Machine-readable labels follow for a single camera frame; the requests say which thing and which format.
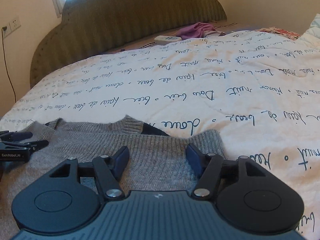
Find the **upholstered headboard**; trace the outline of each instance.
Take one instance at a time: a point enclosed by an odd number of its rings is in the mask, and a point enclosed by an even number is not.
[[[226,18],[217,0],[67,0],[61,23],[33,55],[30,86],[59,68],[148,35]]]

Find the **sweater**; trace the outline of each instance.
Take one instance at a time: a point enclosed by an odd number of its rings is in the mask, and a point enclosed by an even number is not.
[[[101,155],[112,156],[127,146],[130,159],[120,180],[127,194],[129,190],[191,191],[197,178],[185,157],[189,143],[203,153],[224,157],[222,141],[217,131],[208,130],[188,139],[164,135],[143,134],[146,124],[129,116],[109,124],[65,122],[63,119],[47,123],[34,122],[23,131],[31,131],[28,141],[48,140],[49,145],[32,154],[28,163],[6,163],[0,181],[0,240],[8,240],[18,231],[11,213],[14,197],[25,187],[69,157],[89,162]],[[93,179],[81,183],[95,189]]]

